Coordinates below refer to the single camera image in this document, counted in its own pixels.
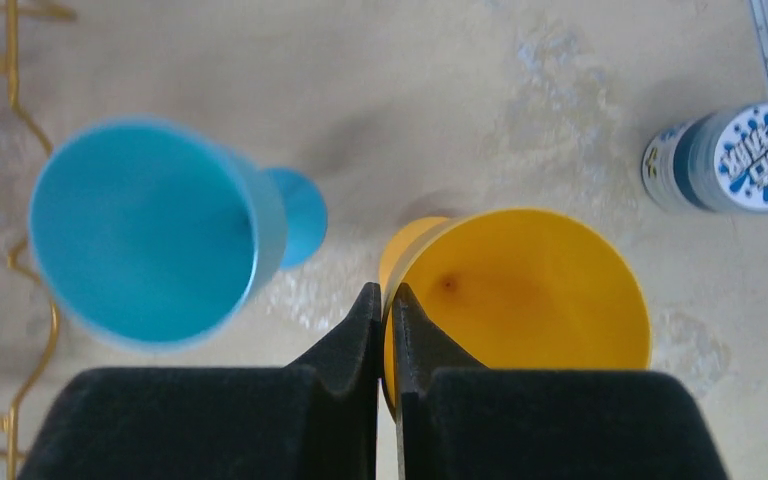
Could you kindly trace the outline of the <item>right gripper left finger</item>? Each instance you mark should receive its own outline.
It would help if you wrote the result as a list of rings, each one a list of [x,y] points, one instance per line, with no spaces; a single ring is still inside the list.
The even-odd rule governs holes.
[[[284,367],[105,367],[56,397],[23,479],[371,479],[381,293]]]

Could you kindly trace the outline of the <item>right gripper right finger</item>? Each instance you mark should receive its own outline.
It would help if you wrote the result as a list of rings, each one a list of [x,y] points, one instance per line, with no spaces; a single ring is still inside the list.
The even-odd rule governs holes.
[[[490,369],[407,285],[391,338],[404,479],[723,479],[696,402],[653,371]]]

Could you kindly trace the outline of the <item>yellow wine glass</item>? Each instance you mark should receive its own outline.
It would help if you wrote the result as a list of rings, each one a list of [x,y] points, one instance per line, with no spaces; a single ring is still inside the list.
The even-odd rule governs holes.
[[[652,328],[620,253],[565,215],[508,208],[424,217],[399,230],[378,266],[384,318],[407,285],[429,319],[483,365],[645,369]]]

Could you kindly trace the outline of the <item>blue wine glass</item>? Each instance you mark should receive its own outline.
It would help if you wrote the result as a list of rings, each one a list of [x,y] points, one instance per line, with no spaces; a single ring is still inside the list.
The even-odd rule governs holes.
[[[168,350],[219,330],[312,257],[327,226],[324,197],[300,171],[258,167],[164,119],[124,117],[53,151],[27,232],[42,283],[83,328]]]

